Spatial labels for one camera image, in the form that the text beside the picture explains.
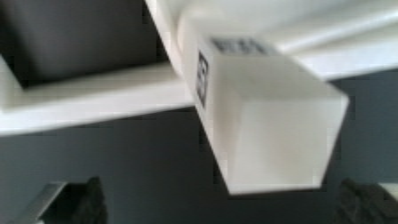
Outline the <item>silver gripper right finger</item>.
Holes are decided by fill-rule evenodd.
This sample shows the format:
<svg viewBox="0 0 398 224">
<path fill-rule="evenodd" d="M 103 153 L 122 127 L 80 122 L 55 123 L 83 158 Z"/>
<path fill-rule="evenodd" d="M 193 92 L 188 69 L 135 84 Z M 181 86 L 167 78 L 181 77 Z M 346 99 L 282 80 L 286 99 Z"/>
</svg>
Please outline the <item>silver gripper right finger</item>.
<svg viewBox="0 0 398 224">
<path fill-rule="evenodd" d="M 330 224 L 398 224 L 398 183 L 343 180 Z"/>
</svg>

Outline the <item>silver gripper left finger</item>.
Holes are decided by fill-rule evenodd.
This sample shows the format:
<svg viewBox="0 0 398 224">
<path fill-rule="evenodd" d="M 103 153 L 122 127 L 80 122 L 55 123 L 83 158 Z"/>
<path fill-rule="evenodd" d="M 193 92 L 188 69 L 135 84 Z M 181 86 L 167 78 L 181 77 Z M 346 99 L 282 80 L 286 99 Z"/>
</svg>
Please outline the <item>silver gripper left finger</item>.
<svg viewBox="0 0 398 224">
<path fill-rule="evenodd" d="M 7 224 L 106 224 L 99 177 L 85 182 L 49 182 Z"/>
</svg>

